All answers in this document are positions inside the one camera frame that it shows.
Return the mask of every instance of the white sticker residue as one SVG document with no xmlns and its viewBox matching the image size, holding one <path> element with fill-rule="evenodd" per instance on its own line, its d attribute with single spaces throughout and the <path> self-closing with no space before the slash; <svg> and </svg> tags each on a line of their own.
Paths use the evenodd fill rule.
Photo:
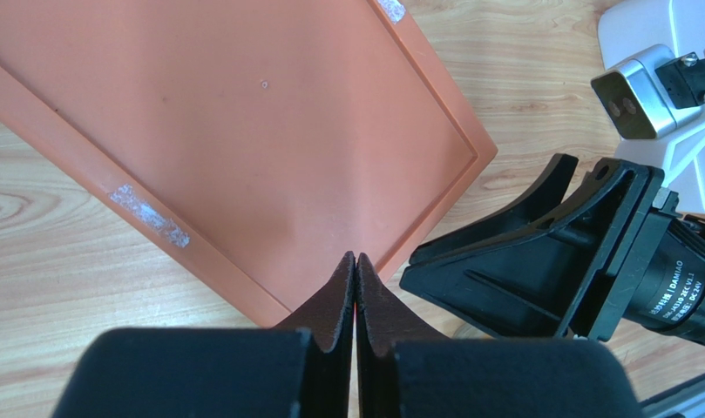
<svg viewBox="0 0 705 418">
<path fill-rule="evenodd" d="M 184 248 L 190 243 L 190 236 L 187 233 L 182 231 L 173 220 L 164 218 L 145 200 L 137 197 L 131 185 L 122 185 L 117 191 L 110 193 L 110 200 L 132 213 L 161 238 L 179 248 Z"/>
<path fill-rule="evenodd" d="M 397 24 L 403 19 L 403 15 L 406 14 L 406 9 L 398 0 L 378 0 L 378 4 L 381 5 L 385 14 L 388 15 L 388 19 L 390 19 L 393 24 Z"/>
</svg>

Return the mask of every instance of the worn white patch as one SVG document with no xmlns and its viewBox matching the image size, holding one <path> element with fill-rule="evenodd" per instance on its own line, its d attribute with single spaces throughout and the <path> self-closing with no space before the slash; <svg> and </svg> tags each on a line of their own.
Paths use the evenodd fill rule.
<svg viewBox="0 0 705 418">
<path fill-rule="evenodd" d="M 383 8 L 385 14 L 388 15 L 388 19 L 390 19 L 393 24 L 397 24 L 403 19 L 403 15 L 406 14 L 406 9 L 398 0 L 378 0 L 378 4 L 381 5 L 381 8 Z"/>
<path fill-rule="evenodd" d="M 164 218 L 145 200 L 136 196 L 131 185 L 122 185 L 118 190 L 110 193 L 110 200 L 132 213 L 161 238 L 179 248 L 184 248 L 190 243 L 190 236 L 187 233 L 182 231 L 173 220 Z"/>
</svg>

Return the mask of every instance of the screw hole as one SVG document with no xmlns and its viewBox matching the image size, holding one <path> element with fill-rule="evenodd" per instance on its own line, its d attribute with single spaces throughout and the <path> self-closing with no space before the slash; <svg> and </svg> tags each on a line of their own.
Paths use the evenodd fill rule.
<svg viewBox="0 0 705 418">
<path fill-rule="evenodd" d="M 597 173 L 597 176 L 595 177 L 595 179 L 602 180 L 607 175 L 607 172 L 609 172 L 609 171 L 610 171 L 610 167 L 605 165 L 604 167 L 602 167 L 602 170 L 600 170 L 600 172 Z"/>
<path fill-rule="evenodd" d="M 549 218 L 544 220 L 543 222 L 540 222 L 540 225 L 538 225 L 538 229 L 548 229 L 553 224 L 553 221 L 556 220 L 555 218 Z"/>
</svg>

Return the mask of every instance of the orange board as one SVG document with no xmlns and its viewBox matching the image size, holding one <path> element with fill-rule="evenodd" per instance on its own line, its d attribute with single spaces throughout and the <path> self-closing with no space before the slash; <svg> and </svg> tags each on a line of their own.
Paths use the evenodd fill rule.
<svg viewBox="0 0 705 418">
<path fill-rule="evenodd" d="M 0 121 L 265 326 L 496 153 L 396 0 L 0 0 Z"/>
</svg>

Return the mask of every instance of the wood grain surface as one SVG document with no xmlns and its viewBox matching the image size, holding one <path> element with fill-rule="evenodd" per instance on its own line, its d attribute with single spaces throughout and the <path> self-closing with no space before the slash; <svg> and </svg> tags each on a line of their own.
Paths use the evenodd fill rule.
<svg viewBox="0 0 705 418">
<path fill-rule="evenodd" d="M 499 147 L 430 238 L 509 203 L 555 152 L 580 158 L 572 190 L 613 155 L 589 80 L 602 72 L 598 18 L 617 0 L 403 3 Z M 389 286 L 417 314 L 461 327 L 399 275 Z M 253 324 L 0 124 L 0 417 L 49 415 L 87 344 L 127 326 Z M 639 399 L 705 372 L 705 348 L 629 322 L 608 346 Z"/>
</svg>

